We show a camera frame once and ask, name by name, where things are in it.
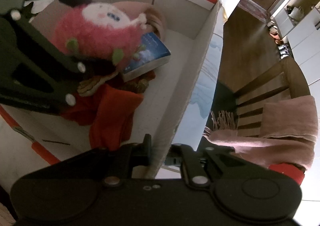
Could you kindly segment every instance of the metal screw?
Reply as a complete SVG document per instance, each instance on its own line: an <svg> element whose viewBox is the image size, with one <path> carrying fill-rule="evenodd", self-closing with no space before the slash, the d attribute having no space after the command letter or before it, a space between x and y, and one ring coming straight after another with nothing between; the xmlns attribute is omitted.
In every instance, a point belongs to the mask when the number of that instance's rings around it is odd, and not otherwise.
<svg viewBox="0 0 320 226"><path fill-rule="evenodd" d="M14 21L18 21L21 19L21 14L18 10L12 10L11 13L11 18L14 20Z"/></svg>
<svg viewBox="0 0 320 226"><path fill-rule="evenodd" d="M208 178L202 175L198 175L193 177L192 181L195 184L206 184L208 182Z"/></svg>
<svg viewBox="0 0 320 226"><path fill-rule="evenodd" d="M116 176L108 176L104 179L106 185L118 185L120 183L120 178Z"/></svg>
<svg viewBox="0 0 320 226"><path fill-rule="evenodd" d="M76 98L72 94L66 95L66 102L70 106L76 105Z"/></svg>
<svg viewBox="0 0 320 226"><path fill-rule="evenodd" d="M145 186L143 187L143 190L151 191L151 190L152 190L152 187L149 186L149 185L145 185Z"/></svg>
<svg viewBox="0 0 320 226"><path fill-rule="evenodd" d="M85 73L85 65L82 62L78 62L78 69L81 73Z"/></svg>

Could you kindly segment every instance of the scarf fringe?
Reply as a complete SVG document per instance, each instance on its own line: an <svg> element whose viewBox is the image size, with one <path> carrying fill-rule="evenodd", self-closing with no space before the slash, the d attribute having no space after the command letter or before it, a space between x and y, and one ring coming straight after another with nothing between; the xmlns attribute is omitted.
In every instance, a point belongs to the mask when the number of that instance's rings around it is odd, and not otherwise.
<svg viewBox="0 0 320 226"><path fill-rule="evenodd" d="M210 114L213 122L213 128L212 129L210 129L209 127L204 128L203 136L206 139L209 138L212 132L217 130L222 130L222 129L236 130L236 124L233 117L233 113L220 111L218 113L217 118L214 116L214 113L212 111L210 111Z"/></svg>

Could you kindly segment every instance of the beige fabric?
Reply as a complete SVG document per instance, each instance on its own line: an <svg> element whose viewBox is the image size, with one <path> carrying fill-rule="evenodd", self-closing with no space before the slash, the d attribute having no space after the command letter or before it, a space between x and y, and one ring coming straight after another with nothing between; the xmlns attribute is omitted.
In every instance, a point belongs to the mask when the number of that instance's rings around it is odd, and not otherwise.
<svg viewBox="0 0 320 226"><path fill-rule="evenodd" d="M311 167L318 136L312 96L265 104L262 124L263 138L238 137L235 130L229 129L207 131L205 136L216 145L234 147L238 157L266 168L281 163Z"/></svg>
<svg viewBox="0 0 320 226"><path fill-rule="evenodd" d="M15 222L15 219L11 216L8 209L0 203L0 226L11 226Z"/></svg>
<svg viewBox="0 0 320 226"><path fill-rule="evenodd" d="M318 115L313 96L302 96L277 103L265 103L261 138L304 138L316 142Z"/></svg>

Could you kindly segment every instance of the book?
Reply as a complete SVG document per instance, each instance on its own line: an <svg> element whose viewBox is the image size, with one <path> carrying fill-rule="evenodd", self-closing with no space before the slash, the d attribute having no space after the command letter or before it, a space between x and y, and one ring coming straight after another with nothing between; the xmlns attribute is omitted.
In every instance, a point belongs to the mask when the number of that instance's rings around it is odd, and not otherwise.
<svg viewBox="0 0 320 226"><path fill-rule="evenodd" d="M135 53L130 64L122 71L124 82L130 81L169 62L169 49L153 32L142 35L141 51Z"/></svg>

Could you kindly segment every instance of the white cabinet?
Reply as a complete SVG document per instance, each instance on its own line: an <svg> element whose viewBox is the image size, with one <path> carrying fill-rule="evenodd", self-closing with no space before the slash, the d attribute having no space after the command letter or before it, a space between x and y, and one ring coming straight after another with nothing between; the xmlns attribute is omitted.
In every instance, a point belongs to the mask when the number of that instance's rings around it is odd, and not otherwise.
<svg viewBox="0 0 320 226"><path fill-rule="evenodd" d="M320 13L313 9L287 35L294 59L309 85L320 79L320 30L315 27L319 21Z"/></svg>
<svg viewBox="0 0 320 226"><path fill-rule="evenodd" d="M305 38L310 36L316 31L315 25L320 21L320 13L314 8L303 18L302 21L288 34L290 46L294 49L298 44L304 41Z"/></svg>
<svg viewBox="0 0 320 226"><path fill-rule="evenodd" d="M275 16L275 19L282 37L286 36L294 27L284 9Z"/></svg>

